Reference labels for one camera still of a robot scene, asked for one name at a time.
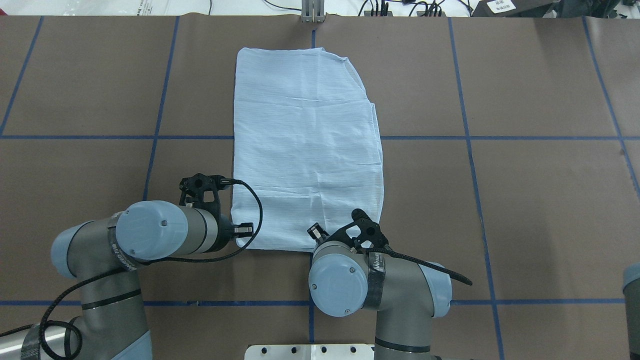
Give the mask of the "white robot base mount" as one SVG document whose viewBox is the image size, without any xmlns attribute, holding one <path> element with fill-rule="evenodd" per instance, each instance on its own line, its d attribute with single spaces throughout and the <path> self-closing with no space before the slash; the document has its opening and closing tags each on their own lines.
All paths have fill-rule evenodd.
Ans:
<svg viewBox="0 0 640 360">
<path fill-rule="evenodd" d="M 364 343 L 257 344 L 249 346 L 245 360 L 373 360 L 374 346 Z"/>
</svg>

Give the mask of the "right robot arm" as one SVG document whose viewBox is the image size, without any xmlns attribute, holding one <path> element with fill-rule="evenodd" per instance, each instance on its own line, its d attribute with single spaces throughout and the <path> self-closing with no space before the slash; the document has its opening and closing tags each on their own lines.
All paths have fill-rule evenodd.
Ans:
<svg viewBox="0 0 640 360">
<path fill-rule="evenodd" d="M 436 360 L 433 320 L 450 312 L 453 281 L 473 281 L 436 262 L 394 251 L 380 224 L 360 208 L 332 233 L 319 223 L 308 287 L 314 305 L 331 317 L 375 312 L 375 360 Z"/>
</svg>

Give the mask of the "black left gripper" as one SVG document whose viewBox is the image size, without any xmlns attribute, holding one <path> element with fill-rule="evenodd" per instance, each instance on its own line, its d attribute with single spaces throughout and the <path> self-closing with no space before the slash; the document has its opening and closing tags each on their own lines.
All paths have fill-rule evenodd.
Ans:
<svg viewBox="0 0 640 360">
<path fill-rule="evenodd" d="M 250 193 L 253 189 L 244 181 L 223 175 L 194 174 L 179 182 L 181 191 L 178 205 L 194 208 L 202 217 L 205 234 L 197 251 L 221 251 L 229 242 L 237 239 L 249 239 L 241 248 L 246 249 L 255 238 L 255 226 L 252 222 L 233 223 L 222 214 L 220 192 L 233 186 L 243 186 Z"/>
</svg>

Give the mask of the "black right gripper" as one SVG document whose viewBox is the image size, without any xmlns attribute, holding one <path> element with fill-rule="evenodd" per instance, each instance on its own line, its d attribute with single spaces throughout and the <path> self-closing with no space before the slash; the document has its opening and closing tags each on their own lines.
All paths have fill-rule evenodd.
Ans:
<svg viewBox="0 0 640 360">
<path fill-rule="evenodd" d="M 338 230 L 328 233 L 319 223 L 314 223 L 307 229 L 307 234 L 315 241 L 317 246 L 329 242 L 338 242 L 347 246 L 355 253 L 368 253 L 376 251 L 388 251 L 389 240 L 382 232 L 380 224 L 373 221 L 366 212 L 360 208 L 352 210 L 352 221 Z"/>
</svg>

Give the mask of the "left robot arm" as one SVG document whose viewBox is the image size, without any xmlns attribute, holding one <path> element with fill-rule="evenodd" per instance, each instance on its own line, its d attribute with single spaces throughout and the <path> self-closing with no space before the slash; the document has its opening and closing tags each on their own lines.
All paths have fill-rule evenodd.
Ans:
<svg viewBox="0 0 640 360">
<path fill-rule="evenodd" d="M 235 224 L 221 214 L 219 192 L 245 187 L 258 223 Z M 144 200 L 108 218 L 86 221 L 55 238 L 51 262 L 76 283 L 32 325 L 1 334 L 3 360 L 151 360 L 153 340 L 138 273 L 153 264 L 198 264 L 195 255 L 231 240 L 253 242 L 264 210 L 242 180 L 197 173 L 180 181 L 178 203 Z"/>
</svg>

